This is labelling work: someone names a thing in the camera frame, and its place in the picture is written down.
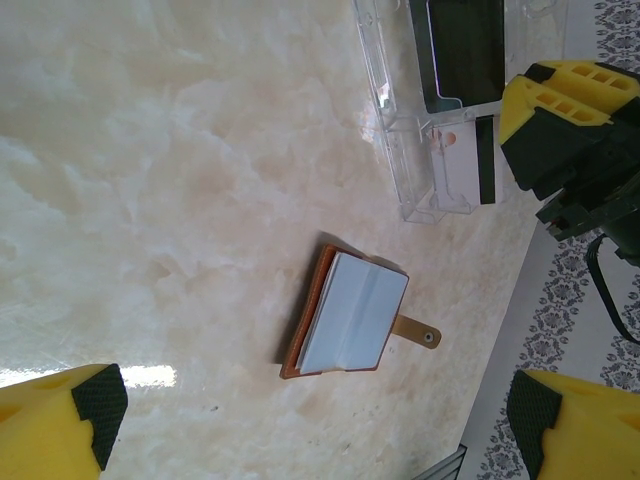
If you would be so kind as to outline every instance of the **notebook strap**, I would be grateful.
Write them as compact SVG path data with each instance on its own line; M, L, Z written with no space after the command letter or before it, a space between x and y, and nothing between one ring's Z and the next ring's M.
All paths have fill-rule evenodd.
M442 339L442 334L437 328L400 314L396 316L391 333L430 349L436 348Z

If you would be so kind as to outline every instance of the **gray floral rug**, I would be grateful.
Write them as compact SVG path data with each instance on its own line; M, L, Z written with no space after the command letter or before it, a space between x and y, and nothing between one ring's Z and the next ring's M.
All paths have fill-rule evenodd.
M576 8L568 32L578 53L573 58L640 73L640 1L580 1ZM538 226L465 429L462 443L468 450L460 480L529 478L506 416L517 369L548 370L640 393L640 346L615 330L584 262L594 237L557 243ZM603 244L602 270L629 331L640 337L640 269L614 251L610 242Z

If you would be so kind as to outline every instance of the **notebook cover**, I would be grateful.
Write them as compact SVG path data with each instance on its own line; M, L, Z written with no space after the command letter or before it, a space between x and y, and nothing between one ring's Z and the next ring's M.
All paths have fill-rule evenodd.
M316 265L315 272L313 274L313 279L311 281L311 288L309 289L309 293L307 295L307 301L305 303L304 309L302 311L302 317L300 318L300 322L298 323L298 327L296 328L296 332L293 335L293 339L289 344L289 349L287 350L287 355L285 357L284 363L282 364L282 369L280 370L280 378L287 380L289 378L296 377L308 377L311 375L320 375L322 372L313 372L307 374L301 374L300 369L296 368L296 364L298 362L298 357L300 356L300 351L302 350L302 344L304 342L304 338L311 327L311 322L313 321L313 316L315 314L316 309L318 308L318 302L320 301L320 294L322 293L322 287L324 287L324 283L327 279L327 275L329 274L329 269L331 268L331 264L333 263L333 259L336 256L336 253L342 252L352 255L356 258L361 258L363 260L369 261L366 258L363 258L360 255L355 255L352 252L348 252L336 245L327 244L322 248L322 252L320 253L320 259ZM346 370L348 372L362 372L362 371L373 371L377 370L378 365L380 364L380 358L382 357L382 353L384 352L385 347L387 346L387 341L389 340L389 335L391 335L391 330L393 330L393 325L396 320L393 319L393 323L391 324L391 328L389 329L389 333L387 334L387 339L384 342L382 347L382 352L380 353L380 357L378 358L378 363L373 368L363 368L359 370Z

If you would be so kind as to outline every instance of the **brown leather notebook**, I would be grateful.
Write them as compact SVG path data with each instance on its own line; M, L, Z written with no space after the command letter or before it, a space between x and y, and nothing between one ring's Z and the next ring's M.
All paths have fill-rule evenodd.
M369 276L368 278L372 278L372 277L378 278L380 276L379 275L380 272L383 272L383 275L384 274L393 275L395 278L393 278L392 280L395 282L395 289L397 292L396 298L398 298L397 306L395 306L395 304L384 305L387 310L387 316L390 315L389 318L384 318L385 317L384 309L382 309L383 311L381 312L380 308L374 308L376 307L375 304L372 307L373 309L364 310L365 312L364 315L367 315L366 312L369 312L368 313L369 316L373 314L373 316L375 317L380 317L380 315L382 315L382 317L375 319L377 323L373 327L367 326L366 324L364 324L364 321L360 322L364 326L361 327L361 333L358 335L360 338L359 340L356 340L356 346L353 347L354 350L356 351L358 350L357 348L358 342L360 345L359 351L363 351L363 349L364 350L367 349L367 342L369 341L369 338L367 337L367 335L371 333L367 331L367 329L372 329L372 328L376 329L376 328L380 328L379 325L383 325L381 328L385 330L383 332L385 335L384 338L382 339L383 341L380 342L379 341L380 338L378 338L377 342L375 340L372 341L371 343L376 344L377 346L372 347L374 350L365 352L365 356L369 357L370 366L368 366L367 368L343 368L339 366L338 367L332 366L329 368L321 368L318 370L308 371L309 370L308 367L304 367L303 364L301 365L301 359L304 362L304 359L303 357L301 357L301 354L307 354L307 349L311 344L310 339L314 335L319 335L317 331L322 328L324 328L325 331L327 328L334 328L332 327L332 325L335 325L335 328L342 328L340 324L335 323L336 321L338 322L341 321L339 318L332 318L330 321L332 321L333 323L329 323L329 321L323 320L323 318L325 318L326 315L322 317L318 315L318 313L320 313L319 308L320 307L324 308L325 306L324 301L327 296L327 290L330 290L330 287L333 287L333 285L330 284L329 282L332 281L333 270L335 268L334 264L338 260L340 260L341 257L344 257L345 255L353 258L357 258L360 260L360 262L353 262L352 259L345 258L344 260L342 260L342 263L349 261L351 263L358 263L360 266L362 266L363 262L368 262L371 265L375 265L377 268L373 272L373 276ZM382 356L382 352L384 351L384 347L386 346L386 342L391 333L400 335L426 348L430 348L430 349L436 348L440 343L440 339L442 337L440 332L436 328L430 327L428 325L425 325L423 323L417 322L413 319L410 319L408 317L398 314L398 310L400 308L400 302L404 295L404 290L406 289L407 282L408 282L408 276L404 273L395 272L385 267L377 266L370 259L355 255L352 252L348 252L336 245L332 245L332 244L325 245L320 254L320 259L318 260L318 263L315 267L315 272L311 282L311 288L307 295L307 300L306 300L304 309L302 311L302 317L300 318L300 322L298 323L293 339L289 345L286 358L284 360L282 369L280 371L280 377L283 379L289 379L289 378L295 378L295 377L301 377L301 376L319 375L323 372L334 371L334 370L345 370L350 372L376 370L380 363L380 358ZM386 294L386 290L388 290L389 288L385 288L385 287L386 287L385 285L382 285L380 288L385 289L383 291ZM355 301L355 303L361 306L363 302ZM322 326L318 326L318 322L324 322L324 324ZM377 360L375 361L375 364L371 363L370 357L372 354L377 356Z

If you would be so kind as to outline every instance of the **plastic case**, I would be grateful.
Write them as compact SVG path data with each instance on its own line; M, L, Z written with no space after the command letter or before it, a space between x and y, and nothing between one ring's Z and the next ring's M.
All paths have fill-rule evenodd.
M448 126L460 128L467 122L475 124L478 117L497 116L500 102L462 107L441 96L445 106L428 112L409 0L353 0L353 5L402 217L434 224L446 212L471 213L475 205L450 181L443 134ZM536 61L562 58L567 5L568 0L504 0L506 81ZM437 86L438 52L433 41L431 45Z

